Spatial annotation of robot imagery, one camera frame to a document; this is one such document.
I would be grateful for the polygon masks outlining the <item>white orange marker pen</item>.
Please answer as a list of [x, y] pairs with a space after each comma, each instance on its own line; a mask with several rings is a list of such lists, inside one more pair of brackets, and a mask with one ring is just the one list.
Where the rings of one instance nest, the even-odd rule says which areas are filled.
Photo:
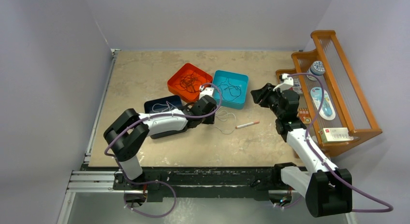
[[249, 122], [249, 123], [245, 123], [245, 124], [240, 124], [240, 125], [235, 126], [235, 129], [242, 129], [242, 128], [246, 128], [246, 127], [256, 125], [256, 124], [259, 124], [259, 123], [260, 123], [259, 121], [253, 121], [253, 122]]

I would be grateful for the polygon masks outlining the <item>teal plastic tray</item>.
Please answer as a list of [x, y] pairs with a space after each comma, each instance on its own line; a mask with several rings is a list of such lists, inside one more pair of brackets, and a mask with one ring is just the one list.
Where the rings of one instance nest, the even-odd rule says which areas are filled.
[[212, 83], [218, 87], [221, 96], [215, 90], [213, 98], [218, 103], [222, 98], [221, 106], [243, 109], [245, 106], [249, 77], [244, 74], [216, 70]]

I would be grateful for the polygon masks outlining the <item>orange plastic tray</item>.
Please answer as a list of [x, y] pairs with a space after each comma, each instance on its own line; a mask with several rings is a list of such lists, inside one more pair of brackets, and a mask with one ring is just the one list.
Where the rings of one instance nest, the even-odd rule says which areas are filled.
[[199, 87], [212, 81], [213, 77], [210, 74], [193, 64], [186, 63], [167, 81], [167, 87], [182, 101], [190, 103], [199, 99]]

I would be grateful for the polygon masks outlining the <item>dark blue plastic tray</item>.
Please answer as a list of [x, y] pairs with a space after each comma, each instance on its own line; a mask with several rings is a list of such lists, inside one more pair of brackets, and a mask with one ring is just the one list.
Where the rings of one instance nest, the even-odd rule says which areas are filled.
[[[155, 100], [150, 100], [144, 103], [145, 113], [161, 113], [171, 111], [173, 109], [181, 108], [183, 106], [182, 100], [178, 95], [172, 95]], [[186, 130], [167, 131], [164, 133], [151, 135], [151, 139], [159, 139], [175, 134], [184, 133]]]

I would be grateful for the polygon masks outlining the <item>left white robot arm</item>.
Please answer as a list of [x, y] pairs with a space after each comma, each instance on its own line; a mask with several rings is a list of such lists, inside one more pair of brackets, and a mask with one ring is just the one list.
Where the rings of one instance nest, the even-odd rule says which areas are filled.
[[145, 139], [183, 133], [199, 124], [213, 124], [217, 102], [209, 95], [192, 105], [167, 112], [146, 114], [130, 108], [125, 110], [104, 132], [103, 137], [113, 156], [126, 174], [125, 183], [133, 190], [144, 185], [142, 167], [137, 153]]

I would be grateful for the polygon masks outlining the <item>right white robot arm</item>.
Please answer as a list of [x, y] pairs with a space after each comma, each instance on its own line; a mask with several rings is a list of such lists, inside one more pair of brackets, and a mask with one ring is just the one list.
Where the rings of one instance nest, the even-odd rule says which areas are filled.
[[298, 117], [299, 95], [293, 90], [275, 89], [270, 83], [250, 93], [254, 103], [276, 115], [277, 133], [307, 169], [304, 173], [297, 166], [283, 166], [271, 176], [272, 184], [279, 189], [289, 185], [296, 190], [313, 217], [352, 212], [352, 190], [348, 187], [352, 183], [351, 173], [339, 169], [311, 139]]

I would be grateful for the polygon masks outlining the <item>coloured marker set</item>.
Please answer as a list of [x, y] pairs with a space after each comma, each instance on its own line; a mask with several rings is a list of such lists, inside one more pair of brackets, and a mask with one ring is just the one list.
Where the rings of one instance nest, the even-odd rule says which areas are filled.
[[297, 94], [301, 95], [303, 94], [303, 90], [301, 87], [300, 80], [298, 78], [293, 79], [293, 87], [292, 90], [295, 91]]

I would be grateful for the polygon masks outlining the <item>blue white jar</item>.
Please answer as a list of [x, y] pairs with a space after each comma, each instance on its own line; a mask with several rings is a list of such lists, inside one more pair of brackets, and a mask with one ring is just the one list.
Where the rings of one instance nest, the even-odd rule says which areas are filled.
[[317, 81], [317, 78], [314, 77], [315, 76], [322, 76], [325, 73], [325, 67], [323, 65], [322, 61], [314, 61], [311, 66], [309, 67], [309, 69], [307, 70], [307, 73], [310, 75], [307, 75], [308, 79], [311, 81]]

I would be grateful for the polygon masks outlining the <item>blue blister pack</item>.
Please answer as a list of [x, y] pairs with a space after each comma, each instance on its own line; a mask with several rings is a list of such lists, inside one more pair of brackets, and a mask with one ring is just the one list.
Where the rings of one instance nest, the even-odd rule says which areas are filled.
[[321, 109], [319, 111], [319, 115], [325, 119], [325, 120], [334, 120], [336, 117], [336, 112], [335, 109], [332, 105], [332, 102], [330, 100], [330, 96], [328, 95], [327, 90], [323, 90], [320, 87], [313, 87], [310, 90], [310, 96], [312, 98], [312, 101], [314, 103], [314, 106], [318, 110], [321, 101], [323, 101], [323, 104], [321, 106]]

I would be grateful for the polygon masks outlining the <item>wooden shelf rack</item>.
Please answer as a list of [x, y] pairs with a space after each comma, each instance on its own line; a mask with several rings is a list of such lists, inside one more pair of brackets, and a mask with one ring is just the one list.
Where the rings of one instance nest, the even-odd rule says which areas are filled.
[[[353, 69], [337, 39], [336, 32], [334, 30], [315, 30], [310, 36], [315, 44], [315, 49], [292, 53], [294, 68], [277, 70], [276, 77], [281, 74], [306, 73], [313, 62], [318, 60], [323, 63], [325, 72], [318, 81], [312, 81], [305, 76], [298, 77], [303, 93], [301, 103], [312, 117], [315, 116], [317, 108], [310, 91], [319, 86], [319, 82], [323, 83], [336, 116], [333, 120], [318, 117], [313, 123], [310, 133], [316, 135], [320, 149], [327, 156], [336, 157], [380, 135], [382, 129], [368, 105]], [[323, 142], [320, 130], [325, 127], [347, 128], [348, 136], [353, 139], [344, 142]]]

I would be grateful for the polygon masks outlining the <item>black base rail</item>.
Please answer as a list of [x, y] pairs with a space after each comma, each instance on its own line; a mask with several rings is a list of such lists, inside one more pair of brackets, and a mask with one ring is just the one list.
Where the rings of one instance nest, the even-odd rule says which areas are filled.
[[148, 202], [164, 198], [250, 198], [273, 204], [296, 201], [300, 195], [279, 179], [279, 167], [143, 167], [133, 182], [114, 174], [113, 189], [145, 193]]

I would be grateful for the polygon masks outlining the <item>aluminium frame rails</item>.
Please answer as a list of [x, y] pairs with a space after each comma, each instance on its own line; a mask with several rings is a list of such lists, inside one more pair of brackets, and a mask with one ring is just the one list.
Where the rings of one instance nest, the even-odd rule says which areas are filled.
[[303, 198], [273, 204], [250, 198], [172, 198], [113, 189], [116, 167], [90, 167], [90, 154], [69, 179], [60, 224], [355, 224], [353, 213], [315, 218]]

